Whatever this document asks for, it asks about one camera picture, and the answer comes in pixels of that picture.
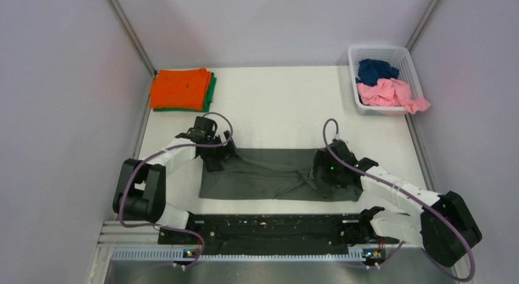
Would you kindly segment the grey t-shirt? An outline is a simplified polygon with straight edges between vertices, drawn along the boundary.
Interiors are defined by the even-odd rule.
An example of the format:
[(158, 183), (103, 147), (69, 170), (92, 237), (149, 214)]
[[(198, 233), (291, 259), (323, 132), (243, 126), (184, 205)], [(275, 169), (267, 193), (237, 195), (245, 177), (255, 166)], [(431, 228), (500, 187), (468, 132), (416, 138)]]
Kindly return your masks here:
[(199, 196), (215, 200), (358, 201), (361, 191), (313, 174), (317, 149), (239, 149), (221, 171), (203, 170)]

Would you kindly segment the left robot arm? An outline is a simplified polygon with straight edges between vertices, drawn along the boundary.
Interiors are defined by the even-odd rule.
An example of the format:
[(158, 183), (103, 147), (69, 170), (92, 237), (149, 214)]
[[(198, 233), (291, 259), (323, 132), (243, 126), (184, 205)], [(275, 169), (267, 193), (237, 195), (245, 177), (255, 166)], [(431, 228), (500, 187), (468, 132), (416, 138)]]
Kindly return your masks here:
[(119, 174), (113, 211), (126, 228), (159, 226), (173, 230), (181, 243), (196, 236), (195, 215), (166, 200), (166, 180), (184, 164), (201, 159), (209, 171), (221, 171), (226, 159), (236, 156), (234, 128), (217, 134), (217, 122), (208, 114), (198, 116), (186, 131), (145, 159), (127, 159)]

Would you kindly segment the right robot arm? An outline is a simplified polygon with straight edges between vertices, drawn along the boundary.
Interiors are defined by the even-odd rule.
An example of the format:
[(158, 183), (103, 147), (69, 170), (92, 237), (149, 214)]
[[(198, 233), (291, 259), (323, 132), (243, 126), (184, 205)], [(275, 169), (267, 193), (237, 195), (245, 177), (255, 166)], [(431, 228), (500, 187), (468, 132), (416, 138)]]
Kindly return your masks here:
[(327, 186), (371, 193), (398, 209), (375, 206), (360, 213), (359, 235), (366, 242), (391, 237), (416, 245), (443, 267), (452, 267), (482, 240), (464, 199), (412, 185), (370, 158), (356, 159), (342, 140), (318, 149), (310, 177)]

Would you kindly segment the folded orange t-shirt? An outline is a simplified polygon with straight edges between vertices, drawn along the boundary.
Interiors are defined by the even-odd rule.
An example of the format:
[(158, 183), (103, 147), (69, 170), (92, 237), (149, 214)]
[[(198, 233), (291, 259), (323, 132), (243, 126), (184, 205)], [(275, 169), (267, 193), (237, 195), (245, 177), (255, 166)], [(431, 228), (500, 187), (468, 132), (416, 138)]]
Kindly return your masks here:
[(151, 85), (153, 110), (180, 109), (202, 111), (209, 103), (214, 75), (205, 68), (195, 70), (161, 70)]

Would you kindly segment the folded green t-shirt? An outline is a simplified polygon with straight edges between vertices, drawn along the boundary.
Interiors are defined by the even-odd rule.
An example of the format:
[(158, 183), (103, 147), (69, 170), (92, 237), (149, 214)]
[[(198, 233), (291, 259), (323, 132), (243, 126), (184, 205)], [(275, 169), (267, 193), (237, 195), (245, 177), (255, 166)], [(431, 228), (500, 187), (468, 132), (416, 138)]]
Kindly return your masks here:
[(207, 88), (207, 93), (205, 95), (204, 101), (203, 101), (203, 107), (202, 109), (192, 109), (192, 108), (153, 108), (153, 111), (156, 112), (169, 112), (169, 111), (188, 111), (188, 112), (196, 112), (196, 113), (207, 113), (210, 110), (215, 87), (217, 84), (217, 77), (214, 75), (214, 73), (211, 73), (211, 81), (209, 83), (209, 86)]

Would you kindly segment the pink t-shirt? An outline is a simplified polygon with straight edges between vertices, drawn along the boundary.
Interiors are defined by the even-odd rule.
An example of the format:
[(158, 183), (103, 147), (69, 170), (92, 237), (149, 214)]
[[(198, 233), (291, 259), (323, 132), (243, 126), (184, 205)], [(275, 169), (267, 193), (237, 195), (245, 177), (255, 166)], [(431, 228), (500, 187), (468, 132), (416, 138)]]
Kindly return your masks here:
[(358, 83), (357, 91), (361, 102), (371, 107), (400, 107), (408, 113), (416, 114), (431, 106), (423, 97), (414, 99), (410, 85), (395, 78), (380, 78), (374, 86)]

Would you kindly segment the white plastic basket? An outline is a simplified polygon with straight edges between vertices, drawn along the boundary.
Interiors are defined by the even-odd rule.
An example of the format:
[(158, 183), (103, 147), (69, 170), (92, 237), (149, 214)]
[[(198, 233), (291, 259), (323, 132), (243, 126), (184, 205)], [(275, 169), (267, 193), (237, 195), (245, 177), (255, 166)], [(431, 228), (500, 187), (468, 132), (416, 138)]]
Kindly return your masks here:
[(356, 111), (362, 116), (404, 116), (408, 111), (397, 106), (367, 106), (360, 101), (356, 80), (359, 63), (364, 59), (380, 60), (399, 70), (398, 79), (410, 85), (413, 99), (423, 97), (410, 52), (407, 48), (395, 45), (351, 45), (348, 48), (349, 72), (352, 82), (353, 99)]

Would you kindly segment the navy blue t-shirt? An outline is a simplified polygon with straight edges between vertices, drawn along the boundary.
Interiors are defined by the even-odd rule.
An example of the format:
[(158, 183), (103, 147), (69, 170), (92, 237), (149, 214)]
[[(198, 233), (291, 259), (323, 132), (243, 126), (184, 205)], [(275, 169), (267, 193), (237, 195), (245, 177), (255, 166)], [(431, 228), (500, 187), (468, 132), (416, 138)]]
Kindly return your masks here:
[(399, 75), (400, 71), (386, 61), (363, 59), (359, 62), (356, 83), (373, 87), (379, 79), (397, 79)]

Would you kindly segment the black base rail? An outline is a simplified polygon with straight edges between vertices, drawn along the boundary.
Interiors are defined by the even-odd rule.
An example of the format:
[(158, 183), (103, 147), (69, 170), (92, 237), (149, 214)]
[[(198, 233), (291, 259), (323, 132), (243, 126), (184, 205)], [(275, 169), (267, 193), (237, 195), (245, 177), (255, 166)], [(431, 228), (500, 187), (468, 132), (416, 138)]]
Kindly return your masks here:
[(197, 214), (191, 234), (159, 230), (160, 245), (196, 245), (203, 255), (345, 255), (361, 245), (396, 244), (357, 214)]

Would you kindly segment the aluminium frame rail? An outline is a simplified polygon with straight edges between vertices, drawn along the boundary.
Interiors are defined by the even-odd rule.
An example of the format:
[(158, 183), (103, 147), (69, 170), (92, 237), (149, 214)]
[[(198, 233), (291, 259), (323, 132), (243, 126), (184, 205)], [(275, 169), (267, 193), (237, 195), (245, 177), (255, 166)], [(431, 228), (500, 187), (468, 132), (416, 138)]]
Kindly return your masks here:
[(118, 245), (130, 239), (129, 229), (123, 227), (119, 221), (105, 221), (97, 240), (98, 245)]

